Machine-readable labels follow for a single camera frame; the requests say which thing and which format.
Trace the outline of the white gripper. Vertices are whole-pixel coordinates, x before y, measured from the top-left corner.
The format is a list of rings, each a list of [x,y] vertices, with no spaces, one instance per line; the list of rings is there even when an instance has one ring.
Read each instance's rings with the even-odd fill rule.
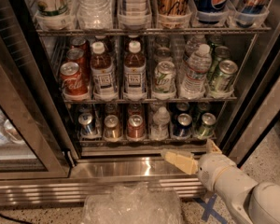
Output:
[[[222,151],[212,139],[206,141],[206,153],[199,161],[194,159],[191,152],[173,149],[162,150],[161,156],[185,174],[198,172],[199,180],[210,191],[235,192],[236,163],[221,154]]]

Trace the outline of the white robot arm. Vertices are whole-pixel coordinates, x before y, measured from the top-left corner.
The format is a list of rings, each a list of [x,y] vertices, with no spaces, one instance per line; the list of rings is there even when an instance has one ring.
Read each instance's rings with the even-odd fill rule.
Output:
[[[237,167],[210,139],[198,160],[186,150],[163,149],[161,156],[187,175],[197,175],[203,186],[225,203],[237,224],[280,224],[280,186],[257,182]]]

